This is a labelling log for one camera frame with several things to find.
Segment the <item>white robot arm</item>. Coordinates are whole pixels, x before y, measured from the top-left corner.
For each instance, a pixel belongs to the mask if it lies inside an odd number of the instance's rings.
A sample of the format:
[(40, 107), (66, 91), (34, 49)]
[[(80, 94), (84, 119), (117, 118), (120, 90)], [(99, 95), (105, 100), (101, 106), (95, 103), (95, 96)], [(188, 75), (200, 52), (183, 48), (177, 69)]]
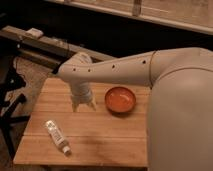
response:
[(78, 52), (57, 75), (74, 106), (92, 99), (91, 82), (149, 87), (149, 171), (213, 171), (213, 51), (159, 50), (99, 63)]

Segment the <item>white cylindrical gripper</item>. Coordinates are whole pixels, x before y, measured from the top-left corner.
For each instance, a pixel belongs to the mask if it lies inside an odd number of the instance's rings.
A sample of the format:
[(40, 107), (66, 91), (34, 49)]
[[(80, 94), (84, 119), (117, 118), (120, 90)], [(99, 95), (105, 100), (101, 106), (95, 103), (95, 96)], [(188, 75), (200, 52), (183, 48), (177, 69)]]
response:
[(93, 93), (89, 83), (70, 84), (71, 99), (73, 112), (77, 112), (79, 104), (88, 103), (87, 105), (96, 110), (96, 105), (92, 100)]

